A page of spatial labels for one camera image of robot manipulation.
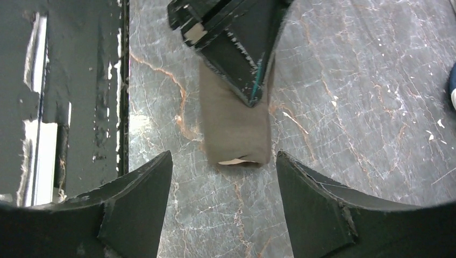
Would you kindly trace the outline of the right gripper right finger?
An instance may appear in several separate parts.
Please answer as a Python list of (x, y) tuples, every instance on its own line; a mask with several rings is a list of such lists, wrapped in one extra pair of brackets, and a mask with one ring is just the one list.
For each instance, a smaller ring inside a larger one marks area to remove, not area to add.
[(455, 202), (415, 206), (349, 188), (279, 151), (294, 257), (455, 257)]

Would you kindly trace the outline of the navy blue white-trimmed underwear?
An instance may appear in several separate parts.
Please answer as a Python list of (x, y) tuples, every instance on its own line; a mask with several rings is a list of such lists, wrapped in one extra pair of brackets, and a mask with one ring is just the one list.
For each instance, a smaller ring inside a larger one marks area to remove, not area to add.
[(456, 63), (453, 65), (448, 78), (448, 96), (454, 109), (456, 108)]

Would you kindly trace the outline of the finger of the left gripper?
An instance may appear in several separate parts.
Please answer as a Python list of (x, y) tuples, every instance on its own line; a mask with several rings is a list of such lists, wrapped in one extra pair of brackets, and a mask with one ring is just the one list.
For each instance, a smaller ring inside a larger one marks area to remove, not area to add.
[(273, 53), (292, 1), (228, 1), (195, 45), (210, 68), (249, 108), (262, 99)]
[(216, 1), (202, 11), (202, 1), (171, 1), (167, 5), (169, 27), (180, 30), (183, 42), (193, 48), (205, 48), (226, 34), (234, 44), (238, 40), (234, 23), (264, 1)]

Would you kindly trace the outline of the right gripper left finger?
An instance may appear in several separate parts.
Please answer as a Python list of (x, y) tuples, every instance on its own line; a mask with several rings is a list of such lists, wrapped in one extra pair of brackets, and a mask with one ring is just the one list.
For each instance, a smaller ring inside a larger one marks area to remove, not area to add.
[(156, 257), (172, 181), (165, 151), (59, 204), (1, 203), (1, 257)]

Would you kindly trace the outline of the olive boxer briefs beige waistband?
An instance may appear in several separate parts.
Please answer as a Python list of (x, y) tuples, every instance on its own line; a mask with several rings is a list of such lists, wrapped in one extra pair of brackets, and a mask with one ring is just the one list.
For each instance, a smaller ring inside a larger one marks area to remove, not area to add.
[(274, 86), (272, 64), (260, 103), (247, 107), (229, 84), (203, 61), (199, 62), (199, 102), (205, 153), (210, 164), (268, 164), (272, 152), (269, 117)]

